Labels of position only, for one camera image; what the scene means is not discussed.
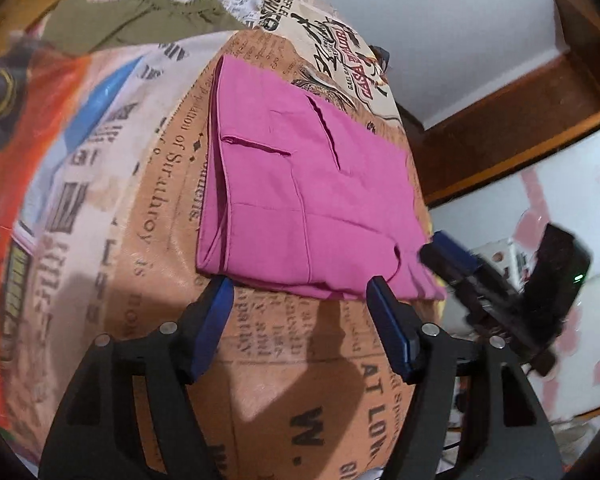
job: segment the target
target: olive green cloth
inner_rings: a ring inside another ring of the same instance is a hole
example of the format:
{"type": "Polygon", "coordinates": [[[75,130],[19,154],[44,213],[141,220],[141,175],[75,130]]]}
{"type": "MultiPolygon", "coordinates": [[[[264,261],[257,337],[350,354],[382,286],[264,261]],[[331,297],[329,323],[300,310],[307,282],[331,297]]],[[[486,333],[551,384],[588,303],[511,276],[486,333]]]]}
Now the olive green cloth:
{"type": "Polygon", "coordinates": [[[42,38],[63,52],[81,56],[104,48],[171,43],[242,28],[219,0],[61,0],[42,38]]]}

